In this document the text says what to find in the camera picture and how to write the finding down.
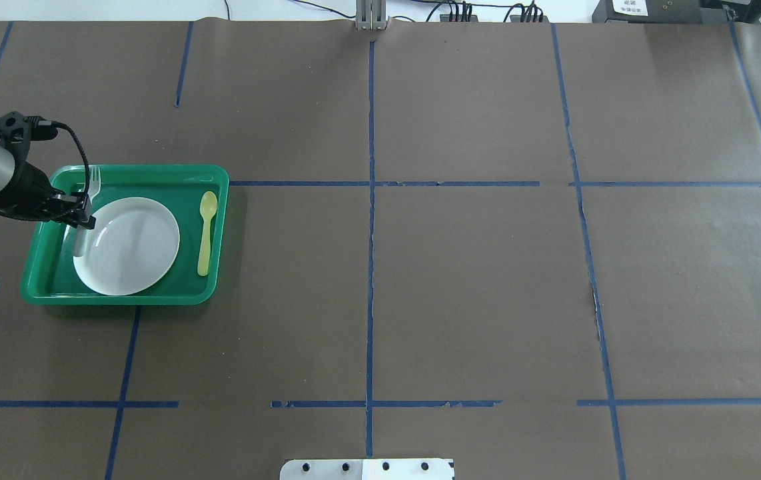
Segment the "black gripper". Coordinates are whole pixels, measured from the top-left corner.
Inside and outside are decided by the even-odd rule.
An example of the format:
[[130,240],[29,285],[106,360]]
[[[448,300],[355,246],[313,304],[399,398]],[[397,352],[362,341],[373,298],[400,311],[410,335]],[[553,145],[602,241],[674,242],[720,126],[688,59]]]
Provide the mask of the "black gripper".
[[73,229],[95,227],[87,191],[60,193],[46,174],[27,162],[16,166],[14,177],[2,192],[1,209],[32,221],[48,221],[63,215],[61,223]]

